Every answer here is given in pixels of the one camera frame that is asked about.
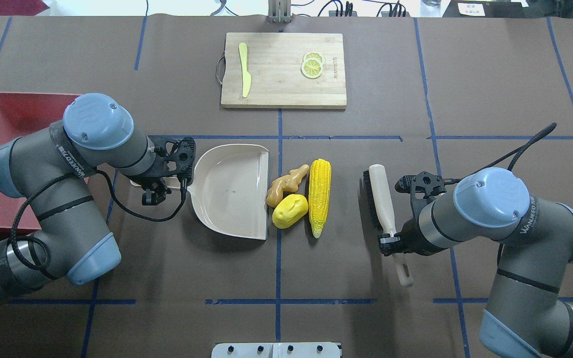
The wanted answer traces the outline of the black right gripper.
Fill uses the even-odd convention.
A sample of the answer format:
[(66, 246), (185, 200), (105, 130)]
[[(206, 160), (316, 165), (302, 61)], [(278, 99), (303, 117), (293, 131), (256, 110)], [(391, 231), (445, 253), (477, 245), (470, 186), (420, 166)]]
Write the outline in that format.
[(421, 256), (431, 256), (448, 247), (444, 244), (431, 243), (420, 229), (420, 214), (424, 208), (436, 201), (442, 193), (447, 193), (447, 185), (459, 183), (458, 179), (433, 175), (429, 172), (420, 172), (417, 175), (405, 175), (395, 184), (399, 193), (411, 195), (412, 218), (405, 222), (401, 231), (391, 234), (379, 234), (379, 250), (388, 257), (393, 254), (417, 253)]

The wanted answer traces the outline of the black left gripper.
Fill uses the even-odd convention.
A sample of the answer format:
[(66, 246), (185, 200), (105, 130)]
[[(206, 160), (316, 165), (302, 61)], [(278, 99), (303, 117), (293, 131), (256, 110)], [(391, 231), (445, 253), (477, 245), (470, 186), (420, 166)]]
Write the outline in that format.
[(180, 190), (191, 184), (196, 143), (192, 137), (181, 140), (171, 137), (152, 137), (155, 160), (146, 172), (140, 174), (143, 206), (155, 206), (166, 200), (172, 190), (163, 186), (163, 179), (175, 177)]

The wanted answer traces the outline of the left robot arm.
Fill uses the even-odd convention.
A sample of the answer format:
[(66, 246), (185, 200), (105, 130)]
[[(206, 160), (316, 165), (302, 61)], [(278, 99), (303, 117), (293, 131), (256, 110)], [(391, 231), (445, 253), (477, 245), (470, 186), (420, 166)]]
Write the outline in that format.
[(142, 204), (160, 204), (192, 180), (195, 140), (152, 138), (127, 109), (102, 93), (76, 97), (62, 119), (0, 146), (0, 191), (23, 198), (0, 242), (0, 304), (66, 277), (84, 285), (114, 269), (121, 253), (85, 179), (110, 165), (144, 190)]

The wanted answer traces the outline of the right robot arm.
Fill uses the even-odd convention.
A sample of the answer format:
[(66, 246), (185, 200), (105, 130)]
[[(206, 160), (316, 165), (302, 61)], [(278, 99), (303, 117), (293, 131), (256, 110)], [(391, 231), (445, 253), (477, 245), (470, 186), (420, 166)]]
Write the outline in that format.
[(412, 218), (395, 227), (382, 165), (364, 172), (383, 232), (379, 247), (394, 256), (400, 283), (411, 285), (405, 254), (430, 256), (477, 237), (503, 246), (480, 324), (479, 339), (503, 358), (573, 358), (573, 304), (559, 299), (573, 264), (573, 209), (531, 195), (503, 168), (461, 181), (427, 172), (404, 176), (395, 190), (411, 195)]

